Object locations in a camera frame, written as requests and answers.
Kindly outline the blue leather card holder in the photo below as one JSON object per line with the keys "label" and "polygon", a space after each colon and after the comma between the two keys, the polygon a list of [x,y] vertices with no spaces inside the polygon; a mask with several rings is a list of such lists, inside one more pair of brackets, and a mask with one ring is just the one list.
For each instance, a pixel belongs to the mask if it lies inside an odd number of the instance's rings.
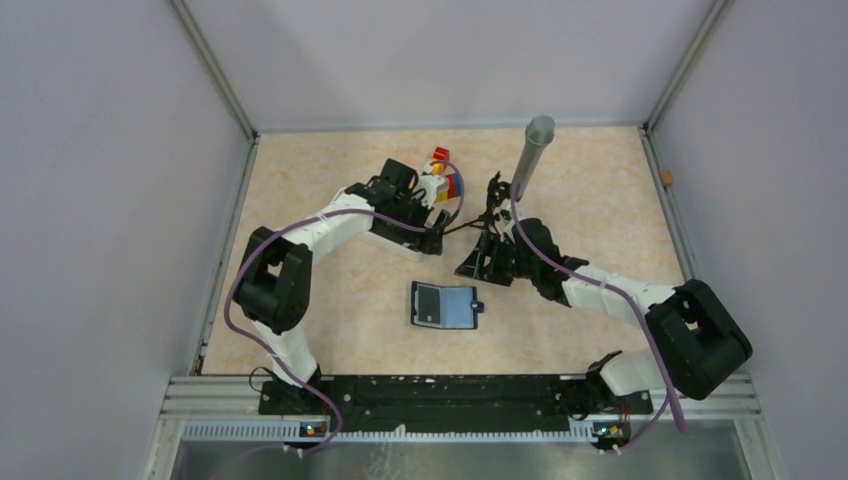
{"label": "blue leather card holder", "polygon": [[412,323],[413,295],[416,285],[424,284],[441,289],[441,328],[437,330],[476,330],[479,326],[479,316],[485,312],[485,304],[478,298],[477,289],[471,286],[439,286],[425,282],[412,281],[410,285],[407,306],[409,323]]}

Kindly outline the black card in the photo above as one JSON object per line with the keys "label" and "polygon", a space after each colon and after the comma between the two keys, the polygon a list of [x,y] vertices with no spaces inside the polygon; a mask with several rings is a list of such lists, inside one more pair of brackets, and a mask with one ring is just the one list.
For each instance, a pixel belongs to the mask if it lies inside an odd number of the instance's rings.
{"label": "black card", "polygon": [[417,284],[413,297],[412,323],[428,328],[441,328],[441,289]]}

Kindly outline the black mini tripod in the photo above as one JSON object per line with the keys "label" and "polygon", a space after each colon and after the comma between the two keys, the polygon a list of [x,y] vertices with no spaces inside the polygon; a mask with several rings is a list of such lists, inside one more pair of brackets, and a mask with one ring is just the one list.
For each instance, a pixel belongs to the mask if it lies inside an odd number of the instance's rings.
{"label": "black mini tripod", "polygon": [[501,206],[509,199],[510,187],[509,182],[501,180],[501,172],[498,171],[488,182],[485,210],[473,220],[446,229],[444,235],[470,228],[499,236],[498,223],[508,217],[508,214],[501,213]]}

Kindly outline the grey microphone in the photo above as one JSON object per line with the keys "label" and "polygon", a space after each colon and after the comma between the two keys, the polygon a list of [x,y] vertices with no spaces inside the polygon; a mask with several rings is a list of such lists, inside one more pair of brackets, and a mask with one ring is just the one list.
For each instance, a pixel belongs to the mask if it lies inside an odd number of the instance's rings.
{"label": "grey microphone", "polygon": [[519,202],[546,148],[554,141],[556,122],[549,115],[534,117],[525,128],[524,145],[511,180],[512,199]]}

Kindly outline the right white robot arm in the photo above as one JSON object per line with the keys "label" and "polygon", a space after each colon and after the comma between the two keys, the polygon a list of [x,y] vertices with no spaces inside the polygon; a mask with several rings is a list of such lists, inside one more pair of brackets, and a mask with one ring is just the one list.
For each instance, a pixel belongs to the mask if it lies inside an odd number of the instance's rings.
{"label": "right white robot arm", "polygon": [[589,404],[612,412],[627,395],[671,389],[703,400],[753,355],[753,345],[704,281],[673,286],[638,281],[563,254],[538,218],[510,232],[484,231],[456,275],[500,286],[528,280],[549,301],[639,328],[647,347],[609,353],[589,369]]}

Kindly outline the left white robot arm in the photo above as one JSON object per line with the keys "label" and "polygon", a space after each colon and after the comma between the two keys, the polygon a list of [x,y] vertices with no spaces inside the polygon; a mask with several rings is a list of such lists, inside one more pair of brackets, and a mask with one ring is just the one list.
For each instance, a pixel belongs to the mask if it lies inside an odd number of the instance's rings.
{"label": "left white robot arm", "polygon": [[420,260],[443,251],[443,235],[456,212],[434,207],[461,194],[461,176],[445,159],[421,170],[387,159],[379,174],[342,188],[315,214],[250,236],[225,304],[237,304],[254,325],[251,340],[274,363],[283,401],[297,413],[319,404],[319,365],[300,322],[311,297],[312,271],[348,241],[364,237],[390,253]]}

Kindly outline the white rectangular tray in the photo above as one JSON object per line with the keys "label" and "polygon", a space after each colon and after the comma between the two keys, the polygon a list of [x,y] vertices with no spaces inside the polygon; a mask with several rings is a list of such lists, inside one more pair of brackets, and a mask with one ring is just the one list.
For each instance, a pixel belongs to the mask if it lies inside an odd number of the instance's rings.
{"label": "white rectangular tray", "polygon": [[414,262],[422,261],[426,256],[441,256],[443,245],[434,234],[422,232],[386,231],[374,234],[390,253]]}

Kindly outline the red blue toy block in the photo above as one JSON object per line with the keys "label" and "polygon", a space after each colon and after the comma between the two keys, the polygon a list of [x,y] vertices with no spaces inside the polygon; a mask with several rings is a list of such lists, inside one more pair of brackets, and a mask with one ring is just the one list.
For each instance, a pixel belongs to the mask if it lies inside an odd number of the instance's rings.
{"label": "red blue toy block", "polygon": [[445,176],[447,186],[442,194],[444,200],[450,200],[461,197],[463,195],[463,180],[458,173],[451,173]]}

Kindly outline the small red toy block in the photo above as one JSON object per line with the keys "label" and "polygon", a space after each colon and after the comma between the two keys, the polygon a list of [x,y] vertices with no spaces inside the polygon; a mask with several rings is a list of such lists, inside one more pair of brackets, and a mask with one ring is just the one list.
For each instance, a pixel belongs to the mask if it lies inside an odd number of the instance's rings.
{"label": "small red toy block", "polygon": [[432,155],[434,161],[449,161],[450,150],[444,147],[436,147]]}

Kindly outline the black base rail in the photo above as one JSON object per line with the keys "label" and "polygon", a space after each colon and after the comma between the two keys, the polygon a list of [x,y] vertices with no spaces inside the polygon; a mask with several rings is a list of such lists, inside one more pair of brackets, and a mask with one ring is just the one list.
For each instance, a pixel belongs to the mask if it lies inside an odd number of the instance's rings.
{"label": "black base rail", "polygon": [[311,389],[263,383],[261,415],[331,415],[345,433],[565,432],[591,415],[650,415],[648,392],[616,397],[582,375],[336,375]]}

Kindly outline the small brown wall object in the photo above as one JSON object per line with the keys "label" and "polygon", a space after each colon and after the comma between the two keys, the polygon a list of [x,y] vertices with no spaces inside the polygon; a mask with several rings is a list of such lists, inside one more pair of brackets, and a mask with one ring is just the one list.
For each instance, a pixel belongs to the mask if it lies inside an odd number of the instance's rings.
{"label": "small brown wall object", "polygon": [[662,168],[658,169],[657,173],[658,173],[658,177],[660,179],[661,185],[664,188],[668,188],[673,184],[674,178],[673,178],[673,175],[672,175],[672,173],[669,169],[662,167]]}

